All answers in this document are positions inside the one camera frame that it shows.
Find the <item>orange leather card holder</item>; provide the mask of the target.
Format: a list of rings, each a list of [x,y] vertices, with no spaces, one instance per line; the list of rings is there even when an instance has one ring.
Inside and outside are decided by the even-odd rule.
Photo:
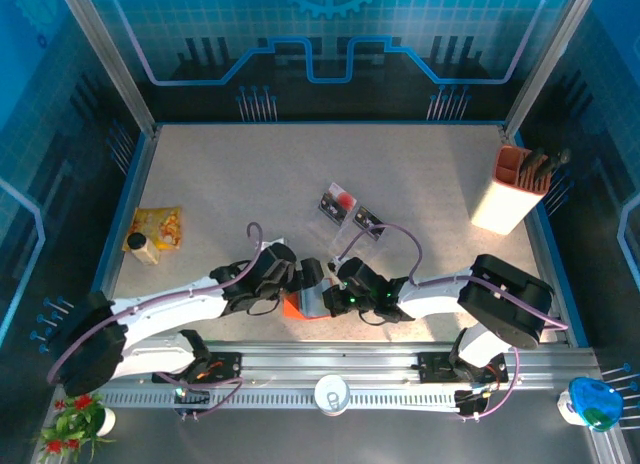
[[[323,292],[331,286],[333,286],[333,282],[330,279],[324,279],[314,287],[285,295],[283,315],[286,318],[300,321],[330,318],[330,311],[324,305]]]

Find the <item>clear acrylic card stand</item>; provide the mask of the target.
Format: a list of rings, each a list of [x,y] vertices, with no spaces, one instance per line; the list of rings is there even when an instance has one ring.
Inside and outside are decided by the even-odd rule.
[[[329,186],[324,190],[323,194],[328,193]],[[314,237],[327,248],[328,252],[335,256],[341,254],[349,246],[351,241],[363,231],[364,234],[355,242],[350,253],[359,257],[367,257],[376,252],[383,234],[378,241],[374,241],[366,234],[365,230],[361,230],[354,224],[353,217],[356,210],[359,206],[364,205],[362,205],[352,193],[350,194],[357,200],[357,203],[351,211],[348,211],[348,215],[341,225],[332,222],[319,210],[321,196],[317,201],[316,208],[312,211],[308,221],[308,228]]]

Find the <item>black Vip card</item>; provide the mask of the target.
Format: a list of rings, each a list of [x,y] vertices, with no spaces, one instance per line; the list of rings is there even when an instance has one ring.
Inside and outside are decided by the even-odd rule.
[[[348,210],[330,193],[323,194],[319,203],[319,210],[337,225],[341,225],[348,215]]]
[[[381,227],[383,221],[365,206],[358,207],[353,217],[353,222],[361,230],[365,230],[366,234],[374,241],[378,241],[384,232]]]

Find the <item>white red april card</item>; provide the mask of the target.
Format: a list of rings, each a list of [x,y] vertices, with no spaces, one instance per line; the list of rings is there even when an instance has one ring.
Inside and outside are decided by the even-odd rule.
[[[357,200],[349,192],[335,182],[329,186],[328,193],[335,202],[347,211],[351,211],[357,203]]]

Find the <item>white paper cup with lid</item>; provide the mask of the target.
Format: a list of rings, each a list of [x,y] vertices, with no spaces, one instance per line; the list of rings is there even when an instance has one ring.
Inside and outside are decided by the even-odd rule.
[[[324,376],[314,387],[316,407],[327,416],[342,414],[349,405],[350,396],[349,385],[339,375]]]

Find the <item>yellow snack packet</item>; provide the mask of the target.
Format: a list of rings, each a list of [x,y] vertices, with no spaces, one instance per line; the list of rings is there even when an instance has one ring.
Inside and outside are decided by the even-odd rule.
[[[130,234],[140,233],[150,239],[158,250],[178,250],[182,244],[182,208],[136,208],[122,246],[129,250]]]

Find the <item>beige bottle with black cap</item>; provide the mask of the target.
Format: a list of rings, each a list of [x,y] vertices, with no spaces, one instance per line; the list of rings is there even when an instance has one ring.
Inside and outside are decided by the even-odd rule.
[[[153,241],[146,235],[134,232],[126,240],[129,251],[144,265],[157,265],[160,252]]]

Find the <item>white knife block orange top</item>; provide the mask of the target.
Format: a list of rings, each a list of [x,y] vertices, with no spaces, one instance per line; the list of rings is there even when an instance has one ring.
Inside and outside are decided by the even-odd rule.
[[[525,187],[518,184],[520,166],[530,152],[516,146],[500,148],[492,172],[470,211],[474,226],[508,235],[545,197],[551,177],[548,175],[543,181],[534,182],[537,168],[548,158],[545,154],[527,173]]]

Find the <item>potted plant red flowers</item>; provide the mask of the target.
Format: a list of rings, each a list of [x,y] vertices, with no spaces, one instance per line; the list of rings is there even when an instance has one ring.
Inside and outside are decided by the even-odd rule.
[[[115,424],[115,412],[98,394],[56,400],[53,420],[37,439],[37,464],[77,464],[83,451],[92,460],[96,448],[110,442]]]

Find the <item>blue and white device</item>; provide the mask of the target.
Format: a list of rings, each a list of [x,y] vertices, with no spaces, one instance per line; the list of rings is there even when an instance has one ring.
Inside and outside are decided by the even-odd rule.
[[[624,400],[616,389],[605,382],[577,377],[559,395],[557,409],[570,425],[606,432],[622,417]]]

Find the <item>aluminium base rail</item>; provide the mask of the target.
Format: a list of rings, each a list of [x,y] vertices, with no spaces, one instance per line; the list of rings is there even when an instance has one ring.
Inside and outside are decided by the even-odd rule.
[[[357,389],[417,386],[411,367],[426,352],[449,353],[450,343],[437,342],[224,342],[209,341],[212,351],[242,354],[241,375],[252,387],[305,388],[320,377],[338,374]],[[576,377],[599,379],[590,348],[542,344],[521,351],[518,390],[561,389]]]

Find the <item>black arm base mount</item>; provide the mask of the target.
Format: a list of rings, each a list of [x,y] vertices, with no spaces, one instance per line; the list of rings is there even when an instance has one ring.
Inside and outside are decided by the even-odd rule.
[[[509,375],[505,356],[498,354],[484,367],[475,367],[460,359],[453,361],[446,352],[423,352],[417,354],[417,363],[411,366],[418,372],[419,380],[425,383],[469,383],[506,384]]]
[[[167,376],[187,384],[213,384],[239,377],[241,369],[241,353],[214,352],[196,357],[184,370]]]

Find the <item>black handled knife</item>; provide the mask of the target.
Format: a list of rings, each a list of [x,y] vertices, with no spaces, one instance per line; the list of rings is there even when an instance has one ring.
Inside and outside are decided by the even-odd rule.
[[[531,168],[534,168],[536,166],[536,164],[542,159],[543,156],[544,156],[544,149],[540,147],[531,151],[524,158],[519,169],[518,184],[520,187],[522,188],[525,187],[527,173]]]
[[[567,164],[571,159],[571,150],[563,149],[559,153],[548,157],[536,170],[534,182],[543,181],[548,175],[553,174],[559,167]]]

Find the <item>aluminium frame post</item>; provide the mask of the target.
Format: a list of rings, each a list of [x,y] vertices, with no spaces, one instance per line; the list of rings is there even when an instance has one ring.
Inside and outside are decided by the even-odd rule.
[[[593,0],[569,0],[550,40],[524,81],[504,121],[503,134],[514,144],[515,136],[573,38]]]
[[[156,135],[156,122],[91,0],[64,0],[141,132]]]

